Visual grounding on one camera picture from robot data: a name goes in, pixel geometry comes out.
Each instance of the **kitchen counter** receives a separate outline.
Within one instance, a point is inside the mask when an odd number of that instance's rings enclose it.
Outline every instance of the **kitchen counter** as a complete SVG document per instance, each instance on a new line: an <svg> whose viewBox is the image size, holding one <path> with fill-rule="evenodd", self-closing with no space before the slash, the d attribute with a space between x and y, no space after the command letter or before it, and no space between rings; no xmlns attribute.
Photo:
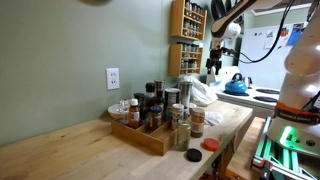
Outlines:
<svg viewBox="0 0 320 180"><path fill-rule="evenodd" d="M191 138L190 148L202 152L200 162L187 161L174 148L159 156L131 143L111 132L108 117L0 147L0 179L199 179L252 114L221 101L205 109L224 120ZM201 147L207 137L220 141L219 151Z"/></svg>

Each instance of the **white robot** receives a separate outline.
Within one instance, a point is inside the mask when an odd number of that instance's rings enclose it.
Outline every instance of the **white robot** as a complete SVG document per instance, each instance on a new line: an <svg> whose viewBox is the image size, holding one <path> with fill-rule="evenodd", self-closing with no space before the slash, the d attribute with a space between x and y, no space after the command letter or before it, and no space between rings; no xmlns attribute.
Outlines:
<svg viewBox="0 0 320 180"><path fill-rule="evenodd" d="M233 23L250 9L270 8L281 0L243 0L212 25L212 45L207 67L221 68L225 49L221 42L235 39L240 26ZM315 0L312 8L319 3ZM267 135L273 141L298 153L320 158L320 8L285 60L287 70Z"/></svg>

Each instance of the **black cable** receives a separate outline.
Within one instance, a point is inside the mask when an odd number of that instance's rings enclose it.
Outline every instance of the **black cable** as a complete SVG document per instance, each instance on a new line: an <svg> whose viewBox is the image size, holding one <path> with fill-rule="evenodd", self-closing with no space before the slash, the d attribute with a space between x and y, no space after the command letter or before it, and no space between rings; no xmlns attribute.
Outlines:
<svg viewBox="0 0 320 180"><path fill-rule="evenodd" d="M276 40L274 41L272 47L270 48L270 50L268 51L268 53L266 55L264 55L262 58L258 59L258 60L252 60L250 59L247 55L245 55L244 53L240 53L241 55L243 55L245 58L247 58L250 62L245 62L245 61L242 61L240 60L239 58L236 58L237 60L239 60L240 62L242 63L245 63L245 64L250 64L250 63L257 63L257 62L260 62L262 60L264 60L265 58L267 58L271 52L273 51L273 49L276 47L277 43L278 43L278 40L280 38L280 34L281 34L281 31L282 31L282 28L283 28L283 25L284 25L284 21L286 19L286 16L291 8L291 6L293 5L295 0L290 0L290 2L288 3L288 5L286 6L284 12L283 12L283 15L282 15L282 18L281 18L281 21L280 21L280 26L279 26L279 29L278 29L278 33L277 33L277 36L276 36Z"/></svg>
<svg viewBox="0 0 320 180"><path fill-rule="evenodd" d="M312 16L312 14L314 13L314 11L318 8L318 6L319 6L319 0L313 0L313 2L311 3L311 5L309 7L307 22L310 22L310 18Z"/></svg>

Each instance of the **electrical outlet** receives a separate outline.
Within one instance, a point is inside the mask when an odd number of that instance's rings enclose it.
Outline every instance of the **electrical outlet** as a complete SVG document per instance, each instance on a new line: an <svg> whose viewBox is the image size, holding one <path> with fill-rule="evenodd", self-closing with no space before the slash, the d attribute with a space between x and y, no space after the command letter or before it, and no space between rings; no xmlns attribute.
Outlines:
<svg viewBox="0 0 320 180"><path fill-rule="evenodd" d="M119 68L106 68L107 90L119 89Z"/></svg>

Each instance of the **green wall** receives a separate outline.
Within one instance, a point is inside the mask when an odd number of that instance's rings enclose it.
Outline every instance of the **green wall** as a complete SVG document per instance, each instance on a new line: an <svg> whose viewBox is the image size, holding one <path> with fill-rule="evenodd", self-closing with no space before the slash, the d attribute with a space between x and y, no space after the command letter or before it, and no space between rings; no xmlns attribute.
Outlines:
<svg viewBox="0 0 320 180"><path fill-rule="evenodd" d="M146 82L176 86L181 78L167 76L171 2L1 1L0 145L99 118ZM119 90L106 90L107 67L119 68Z"/></svg>

